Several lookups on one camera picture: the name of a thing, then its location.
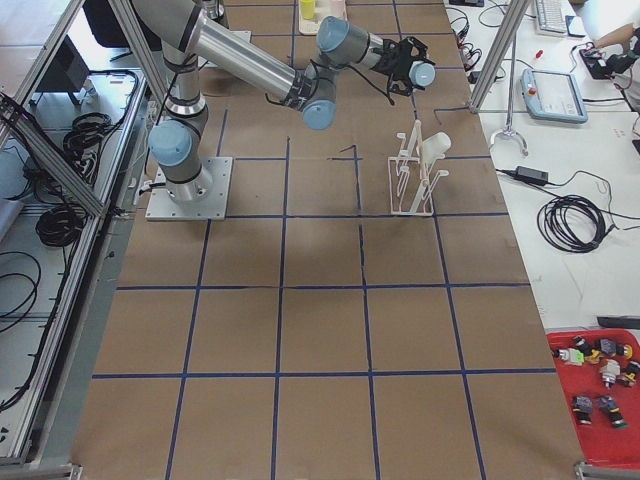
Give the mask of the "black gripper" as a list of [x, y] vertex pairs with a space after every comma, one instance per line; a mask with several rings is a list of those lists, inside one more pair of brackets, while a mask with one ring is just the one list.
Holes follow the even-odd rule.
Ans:
[[416, 37], [409, 36], [399, 42], [384, 39], [377, 49], [380, 59], [377, 72], [387, 77], [387, 91], [397, 95], [411, 95], [415, 89], [409, 80], [409, 70], [414, 61], [426, 61], [435, 67], [429, 58], [428, 46]]

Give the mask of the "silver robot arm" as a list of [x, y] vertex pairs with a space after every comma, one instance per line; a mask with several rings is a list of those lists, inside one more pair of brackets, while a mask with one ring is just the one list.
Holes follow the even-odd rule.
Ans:
[[184, 54], [203, 57], [271, 95], [273, 103], [299, 111], [307, 127], [325, 130], [336, 113], [336, 76], [356, 64], [386, 77], [382, 94], [409, 96], [435, 80], [428, 47], [410, 36], [381, 38], [344, 19], [327, 16], [316, 34], [319, 53], [296, 70], [209, 18], [193, 1], [135, 1], [154, 34]]

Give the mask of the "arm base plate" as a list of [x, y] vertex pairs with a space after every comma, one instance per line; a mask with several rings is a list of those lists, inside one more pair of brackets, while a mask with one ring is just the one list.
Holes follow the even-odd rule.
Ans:
[[226, 217], [232, 157], [205, 157], [193, 181], [176, 184], [167, 181], [161, 167], [155, 181], [164, 186], [150, 193], [146, 209], [149, 221], [224, 220]]

